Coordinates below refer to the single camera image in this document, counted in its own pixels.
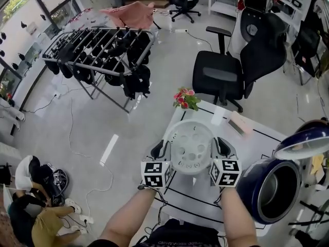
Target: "clothes drying rack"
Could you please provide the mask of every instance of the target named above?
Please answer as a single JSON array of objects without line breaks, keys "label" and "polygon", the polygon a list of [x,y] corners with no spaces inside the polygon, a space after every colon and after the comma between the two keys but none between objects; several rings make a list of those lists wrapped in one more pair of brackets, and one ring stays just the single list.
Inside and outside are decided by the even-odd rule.
[{"label": "clothes drying rack", "polygon": [[[118,34],[120,31],[125,32],[124,36],[119,38]],[[110,44],[113,44],[115,41],[125,39],[130,32],[136,32],[136,37],[133,39],[133,41],[130,43],[130,46],[128,46],[125,50],[125,52],[119,56],[116,57],[118,59],[117,64],[113,68],[113,70],[109,69],[104,69],[105,63],[112,58],[112,56],[108,56],[106,60],[103,62],[101,67],[95,66],[95,63],[98,60],[101,60],[100,56],[103,54],[103,52],[109,47]],[[138,40],[139,36],[143,33],[147,33],[150,38],[150,42],[148,45],[145,47],[144,51],[141,53],[140,57],[138,58],[137,62],[135,64],[131,64],[131,67],[127,62],[124,60],[124,57],[127,55],[127,51],[133,46],[133,44]],[[84,64],[87,57],[90,56],[90,54],[94,51],[96,47],[101,46],[101,42],[105,37],[108,35],[112,35],[111,39],[106,43],[105,46],[103,46],[102,50],[97,54],[97,56],[94,58],[93,62],[91,65],[86,65]],[[78,49],[80,49],[80,52],[77,57],[75,57],[75,60],[67,60],[65,57],[60,57],[62,50],[65,49],[65,47],[69,44],[75,44],[81,37],[83,39],[80,41],[80,43],[74,48],[73,52],[77,52]],[[97,38],[98,42],[95,46],[93,46],[90,49],[90,45],[93,41],[94,38]],[[106,94],[103,90],[99,88],[99,84],[101,83],[102,79],[106,74],[112,75],[112,76],[120,76],[118,72],[115,72],[116,68],[118,67],[119,63],[122,63],[123,66],[125,67],[125,71],[123,73],[124,76],[129,76],[134,70],[138,68],[138,66],[142,63],[144,60],[145,56],[147,55],[148,51],[150,50],[151,46],[153,45],[155,41],[155,35],[148,31],[148,30],[141,30],[141,29],[133,29],[133,28],[108,28],[108,27],[95,27],[95,28],[86,28],[83,30],[73,30],[70,32],[64,32],[60,35],[57,36],[57,38],[53,41],[53,43],[46,49],[46,51],[43,53],[42,59],[44,61],[50,61],[50,62],[56,62],[56,63],[61,63],[64,64],[68,67],[70,72],[72,73],[73,77],[78,81],[78,83],[82,86],[84,91],[88,94],[88,96],[91,99],[93,98],[93,94],[95,90],[98,90],[101,94],[103,94],[106,98],[108,98],[110,101],[112,101],[115,105],[123,109],[126,113],[129,113],[130,110],[126,109],[126,106],[130,100],[130,97],[127,98],[124,106],[120,105],[118,102],[116,102],[114,99],[112,99],[108,94]],[[87,57],[83,60],[80,61],[79,57],[82,55],[82,53],[85,52],[87,54]],[[81,67],[81,68],[87,68],[90,69],[90,73],[92,76],[92,83],[91,85],[94,87],[92,93],[89,93],[89,91],[86,89],[86,87],[83,85],[83,83],[75,77],[74,73],[74,67]],[[98,79],[95,79],[95,72],[100,73],[100,76]]]}]

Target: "blue lid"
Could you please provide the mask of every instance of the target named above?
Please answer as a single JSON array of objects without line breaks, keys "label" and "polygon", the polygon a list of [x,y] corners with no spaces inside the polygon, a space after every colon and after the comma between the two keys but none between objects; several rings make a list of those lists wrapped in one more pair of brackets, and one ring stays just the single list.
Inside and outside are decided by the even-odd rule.
[{"label": "blue lid", "polygon": [[329,127],[314,127],[284,139],[273,156],[281,160],[298,160],[329,150]]}]

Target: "white tile floor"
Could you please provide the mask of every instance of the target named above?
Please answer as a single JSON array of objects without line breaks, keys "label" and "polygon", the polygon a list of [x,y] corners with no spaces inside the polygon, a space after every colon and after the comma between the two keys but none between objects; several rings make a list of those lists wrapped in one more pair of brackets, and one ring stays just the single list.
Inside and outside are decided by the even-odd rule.
[{"label": "white tile floor", "polygon": [[[14,143],[22,156],[33,154],[42,162],[51,162],[57,168],[67,171],[70,186],[66,194],[81,205],[86,215],[86,193],[93,188],[106,189],[110,184],[111,175],[106,168],[100,166],[99,161],[112,136],[119,136],[106,162],[114,174],[112,188],[107,192],[94,191],[88,197],[96,236],[100,235],[109,217],[136,192],[140,181],[140,161],[146,148],[160,140],[165,132],[174,112],[173,95],[181,86],[191,87],[195,57],[200,50],[210,49],[207,43],[186,33],[172,33],[168,30],[187,28],[192,35],[209,41],[213,50],[219,52],[217,36],[206,32],[206,27],[213,25],[230,31],[234,27],[231,18],[208,16],[207,8],[203,6],[195,9],[201,11],[202,16],[194,15],[194,24],[185,16],[176,18],[176,22],[172,23],[169,16],[155,14],[155,21],[163,29],[158,32],[148,64],[151,70],[151,94],[148,99],[142,98],[130,115],[103,95],[91,100],[83,90],[78,90],[59,99],[55,98],[51,105],[35,114],[27,114],[21,130],[15,133]],[[61,74],[54,76],[47,70],[34,88],[25,109],[34,111],[46,105],[55,92],[65,94],[67,86],[62,85],[61,81]],[[80,88],[74,79],[64,78],[63,84],[67,84],[70,89]],[[102,86],[115,100],[124,103],[125,96],[121,88],[107,84]],[[328,85],[322,80],[319,86],[324,108],[329,114]],[[201,98],[212,101],[210,96],[201,95]],[[72,149],[90,157],[74,154],[70,150],[71,102],[74,118]],[[286,135],[301,126],[303,122],[298,117],[311,120],[323,116],[317,81],[312,79],[309,84],[301,86],[298,74],[291,68],[286,74],[283,74],[281,68],[258,80],[249,98],[240,103],[244,107],[244,116]],[[235,109],[230,104],[227,108]],[[275,224],[260,242],[264,246],[283,246],[289,238],[287,227],[283,224],[287,224],[296,214],[292,211],[283,222]],[[153,227],[156,221],[157,210],[151,209],[144,224]],[[133,243],[144,234],[143,228]],[[82,236],[78,242],[87,245],[92,240],[92,235],[89,235]]]}]

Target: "white table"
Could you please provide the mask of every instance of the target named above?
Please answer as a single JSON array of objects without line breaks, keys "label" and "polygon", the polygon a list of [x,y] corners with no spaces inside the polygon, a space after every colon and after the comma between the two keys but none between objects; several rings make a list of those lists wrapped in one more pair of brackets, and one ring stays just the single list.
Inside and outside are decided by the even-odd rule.
[{"label": "white table", "polygon": [[[271,157],[279,142],[286,138],[285,135],[248,118],[245,120],[252,126],[253,132],[242,137],[227,124],[230,111],[205,101],[198,103],[198,107],[198,112],[177,108],[167,129],[185,119],[202,121],[218,137],[225,139],[235,147],[243,169],[259,159]],[[210,176],[207,170],[198,175],[184,175],[173,171],[171,181],[161,191],[164,199],[168,201],[168,205],[162,209],[164,213],[180,220],[224,232],[222,210],[213,204],[218,198],[220,190],[218,187],[210,186]],[[158,196],[152,206],[154,208],[162,206]],[[270,225],[262,225],[257,222],[255,224],[259,237],[264,236],[270,228]]]}]

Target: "white shirt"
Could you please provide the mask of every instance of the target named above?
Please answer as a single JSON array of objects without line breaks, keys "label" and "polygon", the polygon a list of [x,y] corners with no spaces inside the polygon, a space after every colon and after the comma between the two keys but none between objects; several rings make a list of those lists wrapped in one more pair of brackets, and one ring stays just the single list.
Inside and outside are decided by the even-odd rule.
[{"label": "white shirt", "polygon": [[17,166],[15,173],[15,186],[19,190],[30,191],[31,188],[33,187],[32,178],[29,171],[29,165],[32,159],[33,156],[28,155]]}]

